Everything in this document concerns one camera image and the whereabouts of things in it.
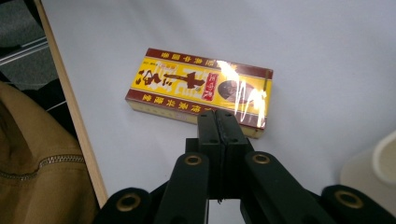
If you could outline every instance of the box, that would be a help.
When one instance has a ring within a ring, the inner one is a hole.
[[[205,110],[227,110],[244,135],[259,138],[272,78],[267,68],[148,49],[125,100],[134,110],[190,123]]]

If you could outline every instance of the white cup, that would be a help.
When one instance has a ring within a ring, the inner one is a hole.
[[[396,132],[349,160],[340,181],[363,192],[396,217]]]

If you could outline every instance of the white tabletop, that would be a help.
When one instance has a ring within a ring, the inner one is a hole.
[[[396,2],[42,0],[108,195],[167,181],[196,125],[124,97],[148,48],[274,69],[256,150],[315,193],[396,130]],[[211,223],[241,223],[237,202]]]

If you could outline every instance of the zipper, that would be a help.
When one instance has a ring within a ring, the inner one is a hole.
[[[33,179],[37,176],[38,171],[43,168],[44,166],[51,165],[54,163],[59,163],[59,162],[79,162],[79,163],[84,163],[84,157],[80,155],[58,155],[58,156],[51,156],[47,157],[46,159],[42,160],[38,164],[38,168],[29,174],[23,174],[23,175],[15,175],[15,174],[9,174],[0,171],[0,177],[6,178],[6,179],[18,179],[20,181],[24,180],[30,180]]]

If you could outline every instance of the brown fabric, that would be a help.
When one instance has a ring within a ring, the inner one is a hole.
[[[0,82],[0,223],[92,223],[98,211],[78,141],[22,92]]]

